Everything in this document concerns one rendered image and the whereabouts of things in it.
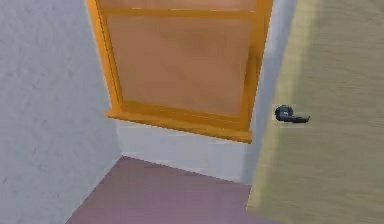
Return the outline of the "orange framed window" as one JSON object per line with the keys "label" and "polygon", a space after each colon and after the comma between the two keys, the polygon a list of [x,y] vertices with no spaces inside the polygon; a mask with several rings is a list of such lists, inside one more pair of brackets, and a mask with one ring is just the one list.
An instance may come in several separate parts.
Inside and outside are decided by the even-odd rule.
{"label": "orange framed window", "polygon": [[249,143],[274,0],[85,0],[109,118]]}

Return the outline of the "beige room door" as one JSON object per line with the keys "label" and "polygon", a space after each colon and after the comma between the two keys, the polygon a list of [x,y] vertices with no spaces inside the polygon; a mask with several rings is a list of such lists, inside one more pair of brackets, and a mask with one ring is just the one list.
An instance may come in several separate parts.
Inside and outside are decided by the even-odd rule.
{"label": "beige room door", "polygon": [[272,106],[248,213],[384,224],[384,0],[297,0]]}

